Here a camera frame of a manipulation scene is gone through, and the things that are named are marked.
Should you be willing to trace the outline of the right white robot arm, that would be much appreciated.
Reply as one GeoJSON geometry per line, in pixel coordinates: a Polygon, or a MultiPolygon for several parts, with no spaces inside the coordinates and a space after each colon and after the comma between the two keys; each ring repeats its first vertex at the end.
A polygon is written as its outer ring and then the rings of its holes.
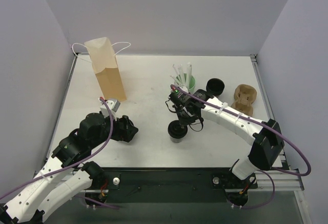
{"type": "Polygon", "coordinates": [[[228,183],[238,187],[255,171],[270,170],[284,147],[279,123],[273,119],[262,121],[239,112],[205,90],[190,94],[171,85],[168,100],[173,103],[172,113],[178,117],[170,135],[183,138],[196,121],[201,124],[210,120],[242,138],[251,149],[249,154],[238,159],[227,174],[228,183]]]}

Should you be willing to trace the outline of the black coffee cup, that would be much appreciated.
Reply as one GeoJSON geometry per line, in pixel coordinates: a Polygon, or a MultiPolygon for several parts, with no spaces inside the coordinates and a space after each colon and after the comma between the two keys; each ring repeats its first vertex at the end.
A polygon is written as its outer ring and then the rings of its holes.
{"type": "Polygon", "coordinates": [[[182,142],[186,135],[186,131],[182,131],[180,133],[169,133],[170,141],[176,144],[182,142]]]}

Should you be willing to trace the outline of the black cup lid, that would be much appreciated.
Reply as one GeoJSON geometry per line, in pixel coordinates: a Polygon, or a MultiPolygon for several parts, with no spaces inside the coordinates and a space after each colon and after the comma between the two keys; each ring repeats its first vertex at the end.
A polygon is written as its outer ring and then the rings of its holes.
{"type": "Polygon", "coordinates": [[[178,120],[174,120],[168,125],[168,133],[180,133],[182,131],[188,132],[188,128],[186,126],[182,126],[178,120]]]}

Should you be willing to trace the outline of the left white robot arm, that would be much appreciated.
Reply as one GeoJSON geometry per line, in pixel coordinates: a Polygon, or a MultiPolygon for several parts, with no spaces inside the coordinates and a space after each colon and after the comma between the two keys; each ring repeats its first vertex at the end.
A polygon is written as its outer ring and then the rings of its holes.
{"type": "Polygon", "coordinates": [[[138,129],[128,116],[113,118],[90,113],[53,150],[35,178],[1,205],[3,223],[43,223],[81,190],[105,183],[104,171],[91,161],[92,150],[108,142],[130,142],[138,129]]]}

